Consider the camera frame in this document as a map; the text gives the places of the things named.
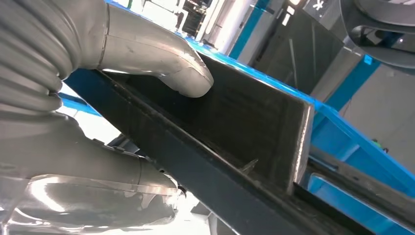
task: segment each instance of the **white wall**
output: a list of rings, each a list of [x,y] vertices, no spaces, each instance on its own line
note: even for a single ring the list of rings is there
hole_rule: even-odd
[[[222,24],[222,30],[215,41],[215,46],[221,53],[226,53],[239,25],[241,24],[252,0],[235,0]]]
[[[415,174],[415,77],[381,65],[340,112]]]
[[[61,92],[74,97],[79,97],[78,94],[65,83],[63,84]],[[81,127],[85,136],[91,140],[97,139],[105,144],[108,144],[121,133],[103,117],[88,114],[65,106],[62,106],[57,111],[73,117],[78,122],[79,127]]]

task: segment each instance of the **metal surface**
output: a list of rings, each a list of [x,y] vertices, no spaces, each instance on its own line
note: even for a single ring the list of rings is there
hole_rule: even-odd
[[[78,70],[67,83],[239,234],[372,234],[350,219],[340,224],[342,215],[328,205],[330,216],[311,205],[304,199],[319,200],[307,191],[287,193],[308,104],[203,59],[215,86],[200,99],[145,76]],[[237,169],[256,158],[249,176]]]
[[[317,175],[415,232],[415,203],[412,198],[315,147],[311,147],[310,156],[303,182],[305,187],[308,177]]]
[[[328,106],[321,106],[315,117],[312,144],[391,188],[414,197],[415,176],[394,158],[376,146],[341,115]]]
[[[303,9],[295,10],[287,25],[285,14],[275,20],[252,66],[310,94],[343,43]]]
[[[62,175],[0,176],[1,234],[163,231],[181,191]]]

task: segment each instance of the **dark metal channel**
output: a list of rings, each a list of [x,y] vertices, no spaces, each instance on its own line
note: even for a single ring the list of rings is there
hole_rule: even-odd
[[[315,1],[303,1],[306,2],[315,4]],[[330,1],[324,2],[325,7],[330,4]],[[313,8],[317,19],[323,14],[321,11]],[[251,66],[311,94],[344,44],[301,7],[296,7],[287,26],[282,25],[285,14],[275,19]]]
[[[151,76],[107,75],[123,82],[132,96],[144,96],[163,116],[236,168],[257,159],[253,172],[257,180],[289,191],[304,171],[296,168],[297,162],[306,165],[308,147],[303,142],[308,140],[302,141],[301,135],[312,123],[312,105],[202,58],[215,83],[198,99],[184,97]]]
[[[315,174],[321,177],[401,226],[415,231],[415,203],[411,198],[316,147],[310,148],[310,156],[306,175]]]
[[[356,235],[373,235],[374,233],[368,230],[363,225],[357,223],[352,218],[348,217],[347,215],[341,213],[333,206],[327,204],[322,199],[316,197],[305,188],[301,187],[300,185],[295,184],[294,187],[294,196],[303,202],[306,202],[314,209],[324,213],[326,216],[333,219],[336,223],[345,228],[348,228]]]
[[[287,193],[287,180],[292,176],[281,173],[291,174],[285,167],[292,168],[283,160],[295,156],[293,146],[298,143],[293,139],[298,137],[299,125],[294,124],[303,120],[302,112],[296,114],[305,104],[294,99],[297,105],[289,105],[290,99],[275,88],[227,66],[220,70],[224,65],[218,62],[205,62],[215,77],[212,92],[216,95],[207,94],[204,99],[170,94],[157,79],[144,76],[110,78],[97,71],[77,70],[66,83],[239,234],[367,234],[367,230],[352,232]],[[286,113],[275,111],[281,107]],[[271,148],[273,143],[279,148]],[[255,167],[255,175],[264,181],[253,180],[230,164],[250,159],[271,164],[272,156],[280,157],[280,162]],[[267,183],[272,179],[270,172],[278,176],[273,184]],[[264,187],[269,185],[274,186],[272,193]]]

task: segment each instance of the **black steel profile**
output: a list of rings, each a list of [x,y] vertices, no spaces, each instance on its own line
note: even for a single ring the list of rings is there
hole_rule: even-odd
[[[272,192],[265,189],[225,160],[230,158],[181,128],[183,119],[155,103],[166,100],[150,100],[125,80],[125,76],[113,79],[98,71],[78,70],[67,83],[239,234],[372,234],[364,228],[363,233],[351,231],[281,186]]]

